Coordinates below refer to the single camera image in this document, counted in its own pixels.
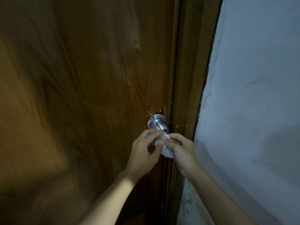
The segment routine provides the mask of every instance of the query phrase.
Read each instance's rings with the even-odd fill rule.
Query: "paper towel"
[[[168,134],[165,133],[164,136],[170,139]],[[161,139],[155,141],[155,147],[160,141]],[[172,150],[166,145],[163,145],[163,151],[161,152],[161,154],[164,155],[165,157],[174,158]]]

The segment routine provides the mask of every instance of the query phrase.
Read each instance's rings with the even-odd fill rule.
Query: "person's right hand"
[[[162,137],[162,139],[165,145],[172,149],[175,162],[181,174],[185,178],[190,179],[195,168],[199,166],[195,156],[194,143],[179,133],[170,133],[169,136],[171,139],[180,142],[181,145],[176,144],[166,137]]]

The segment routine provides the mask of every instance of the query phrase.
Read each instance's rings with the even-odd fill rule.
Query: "wooden door frame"
[[[172,133],[193,140],[222,0],[175,0],[168,118]],[[176,225],[184,178],[165,158],[162,213]]]

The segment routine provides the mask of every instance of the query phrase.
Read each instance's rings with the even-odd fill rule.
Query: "wall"
[[[300,224],[300,0],[223,0],[195,135],[260,224]],[[213,224],[185,182],[178,224]]]

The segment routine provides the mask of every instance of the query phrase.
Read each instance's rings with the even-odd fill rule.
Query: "metal door knob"
[[[168,119],[166,118],[165,115],[162,114],[155,114],[152,117],[150,117],[147,122],[147,125],[149,129],[163,130],[167,134],[170,132]]]

